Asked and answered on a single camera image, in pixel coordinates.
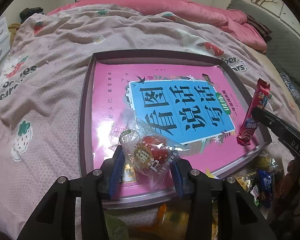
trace box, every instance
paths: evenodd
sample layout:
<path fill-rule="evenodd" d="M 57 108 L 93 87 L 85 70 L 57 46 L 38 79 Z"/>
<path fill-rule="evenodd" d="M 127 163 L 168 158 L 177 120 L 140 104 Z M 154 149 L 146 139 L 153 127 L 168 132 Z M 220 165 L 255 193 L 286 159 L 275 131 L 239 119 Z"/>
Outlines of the box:
<path fill-rule="evenodd" d="M 92 94 L 93 81 L 95 76 L 96 63 L 102 64 L 174 64 L 174 65 L 190 65 L 190 66 L 215 66 L 218 65 L 227 82 L 235 93 L 237 100 L 246 112 L 251 102 L 251 96 L 241 83 L 234 71 L 222 60 L 193 54 L 186 52 L 176 52 L 168 50 L 120 50 L 99 52 L 92 55 L 87 74 L 85 77 L 81 107 L 79 114 L 79 128 L 78 128 L 78 150 L 79 150 L 79 165 L 80 174 L 85 176 L 90 171 L 99 168 L 93 164 L 94 156 L 92 148 Z M 268 129 L 262 124 L 256 130 L 255 137 L 257 138 L 257 145 L 249 149 L 240 158 L 231 161 L 227 165 L 211 170 L 211 173 L 218 176 L 220 179 L 228 176 L 237 169 L 241 168 L 251 159 L 253 159 L 259 152 L 266 148 L 271 143 L 271 136 Z M 193 168 L 197 168 L 195 163 L 192 163 Z M 159 189 L 142 192 L 136 194 L 137 185 L 132 184 L 133 187 L 123 187 L 119 189 L 117 199 L 110 202 L 104 202 L 104 207 L 107 209 L 130 208 L 138 206 L 146 206 L 154 203 L 165 202 L 173 198 L 176 193 L 174 187 L 167 180 L 167 187 L 159 187 Z"/>

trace blue snack package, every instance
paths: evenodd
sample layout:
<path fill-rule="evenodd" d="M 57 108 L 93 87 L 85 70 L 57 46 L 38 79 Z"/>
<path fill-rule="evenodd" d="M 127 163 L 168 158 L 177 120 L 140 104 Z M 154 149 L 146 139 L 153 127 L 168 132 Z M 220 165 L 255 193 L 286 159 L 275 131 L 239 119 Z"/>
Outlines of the blue snack package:
<path fill-rule="evenodd" d="M 257 174 L 260 183 L 260 201 L 265 208 L 270 208 L 273 200 L 271 174 L 263 170 L 258 170 Z"/>

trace red snack bar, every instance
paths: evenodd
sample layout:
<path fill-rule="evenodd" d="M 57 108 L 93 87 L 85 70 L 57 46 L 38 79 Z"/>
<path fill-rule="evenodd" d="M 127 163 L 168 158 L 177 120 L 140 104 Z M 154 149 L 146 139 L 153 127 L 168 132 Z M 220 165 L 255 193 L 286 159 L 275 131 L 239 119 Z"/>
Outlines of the red snack bar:
<path fill-rule="evenodd" d="M 258 122 L 251 116 L 252 109 L 255 107 L 265 109 L 270 96 L 270 84 L 259 78 L 256 91 L 254 92 L 248 112 L 237 136 L 238 144 L 242 146 L 250 145 L 250 140 L 258 128 Z"/>

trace pink quilt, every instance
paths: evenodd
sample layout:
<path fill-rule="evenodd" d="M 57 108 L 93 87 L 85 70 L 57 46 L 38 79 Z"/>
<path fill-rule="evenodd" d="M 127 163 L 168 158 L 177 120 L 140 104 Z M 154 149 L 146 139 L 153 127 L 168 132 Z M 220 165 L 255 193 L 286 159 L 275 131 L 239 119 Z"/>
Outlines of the pink quilt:
<path fill-rule="evenodd" d="M 143 15 L 156 15 L 170 11 L 187 21 L 213 25 L 253 49 L 267 49 L 267 45 L 259 33 L 252 25 L 247 23 L 247 16 L 244 12 L 224 10 L 189 0 L 80 0 L 57 8 L 48 15 L 92 4 L 116 4 L 134 9 Z"/>

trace strawberry patterned blanket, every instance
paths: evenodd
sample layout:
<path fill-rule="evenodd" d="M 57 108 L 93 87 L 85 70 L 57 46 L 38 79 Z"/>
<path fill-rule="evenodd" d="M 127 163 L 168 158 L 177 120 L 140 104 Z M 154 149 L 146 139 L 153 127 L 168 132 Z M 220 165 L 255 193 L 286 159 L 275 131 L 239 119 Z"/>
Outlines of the strawberry patterned blanket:
<path fill-rule="evenodd" d="M 246 45 L 212 25 L 171 12 L 143 16 L 116 5 L 35 14 L 21 25 L 0 66 L 0 230 L 12 239 L 56 178 L 79 177 L 78 115 L 89 60 L 94 52 L 122 49 L 222 59 L 251 94 L 259 78 L 269 82 L 274 99 L 269 110 L 298 129 L 295 110 L 266 66 Z M 281 156 L 283 164 L 292 159 L 274 143 L 268 151 Z"/>

